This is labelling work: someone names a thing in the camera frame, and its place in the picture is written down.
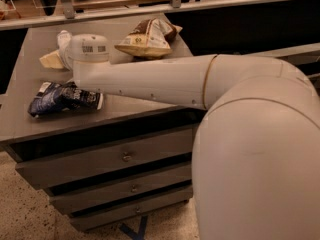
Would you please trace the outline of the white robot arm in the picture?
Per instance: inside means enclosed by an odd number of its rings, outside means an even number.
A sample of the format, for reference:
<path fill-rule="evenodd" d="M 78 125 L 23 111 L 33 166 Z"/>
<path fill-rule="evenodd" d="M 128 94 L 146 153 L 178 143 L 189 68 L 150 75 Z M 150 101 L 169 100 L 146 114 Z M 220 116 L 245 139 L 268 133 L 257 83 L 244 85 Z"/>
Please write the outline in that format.
<path fill-rule="evenodd" d="M 57 36 L 84 90 L 202 109 L 192 183 L 200 240 L 320 240 L 320 101 L 292 64 L 205 55 L 112 64 L 106 39 Z"/>

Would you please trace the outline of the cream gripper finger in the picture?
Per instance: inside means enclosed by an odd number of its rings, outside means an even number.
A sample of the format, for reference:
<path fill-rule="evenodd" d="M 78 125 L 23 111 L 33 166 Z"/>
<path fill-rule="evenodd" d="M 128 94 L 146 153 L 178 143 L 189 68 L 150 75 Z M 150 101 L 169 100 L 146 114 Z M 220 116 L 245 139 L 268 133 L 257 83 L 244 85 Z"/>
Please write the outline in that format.
<path fill-rule="evenodd" d="M 40 63 L 45 68 L 51 68 L 51 69 L 63 69 L 64 64 L 62 63 L 62 60 L 60 59 L 59 52 L 57 50 L 50 52 L 46 55 L 43 55 L 39 58 Z"/>

